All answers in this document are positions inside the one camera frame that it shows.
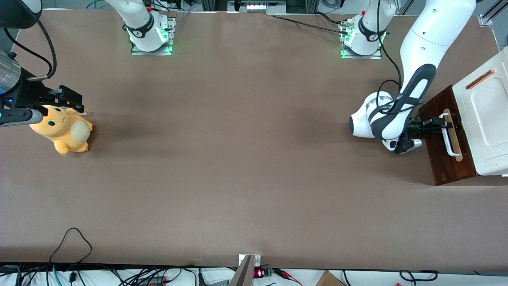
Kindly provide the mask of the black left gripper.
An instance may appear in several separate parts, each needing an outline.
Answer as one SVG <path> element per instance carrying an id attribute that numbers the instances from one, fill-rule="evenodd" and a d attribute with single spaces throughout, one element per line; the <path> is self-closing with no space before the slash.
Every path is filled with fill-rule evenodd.
<path id="1" fill-rule="evenodd" d="M 443 129 L 452 128 L 452 123 L 442 117 L 432 117 L 426 121 L 411 120 L 405 126 L 405 137 L 417 138 L 431 136 L 432 134 L 443 135 Z"/>

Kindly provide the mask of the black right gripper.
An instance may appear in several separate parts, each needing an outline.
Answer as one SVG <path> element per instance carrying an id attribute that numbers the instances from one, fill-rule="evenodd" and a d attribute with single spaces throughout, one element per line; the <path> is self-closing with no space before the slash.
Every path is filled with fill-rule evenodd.
<path id="1" fill-rule="evenodd" d="M 66 87 L 59 86 L 59 96 L 49 94 L 47 88 L 41 81 L 27 81 L 27 76 L 32 76 L 29 71 L 21 71 L 18 83 L 6 93 L 2 94 L 2 109 L 30 108 L 42 114 L 47 114 L 49 106 L 64 106 L 74 109 L 78 113 L 84 113 L 82 103 L 83 96 Z"/>

